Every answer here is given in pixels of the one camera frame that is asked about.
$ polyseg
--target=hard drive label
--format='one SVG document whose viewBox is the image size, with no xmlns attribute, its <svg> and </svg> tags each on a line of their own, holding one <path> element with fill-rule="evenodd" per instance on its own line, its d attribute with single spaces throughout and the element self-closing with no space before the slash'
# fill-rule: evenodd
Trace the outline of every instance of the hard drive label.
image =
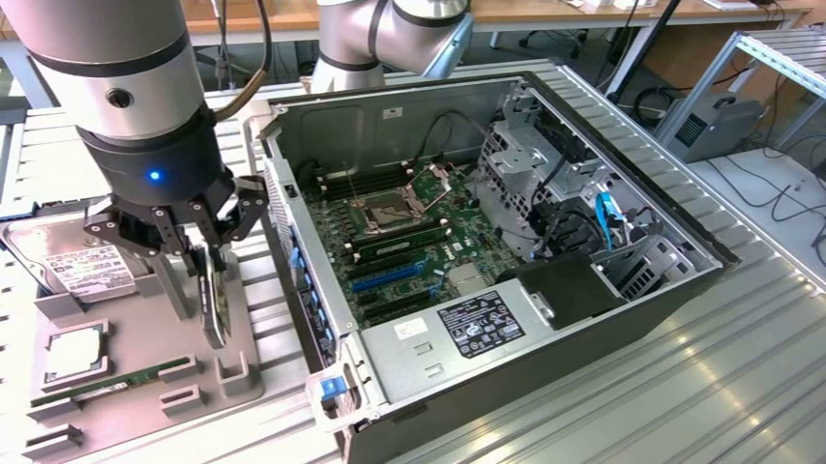
<svg viewBox="0 0 826 464">
<path fill-rule="evenodd" d="M 45 263 L 75 297 L 133 284 L 132 273 L 115 245 L 47 256 Z"/>
<path fill-rule="evenodd" d="M 466 300 L 439 310 L 452 343 L 467 359 L 524 336 L 498 292 Z"/>
</svg>

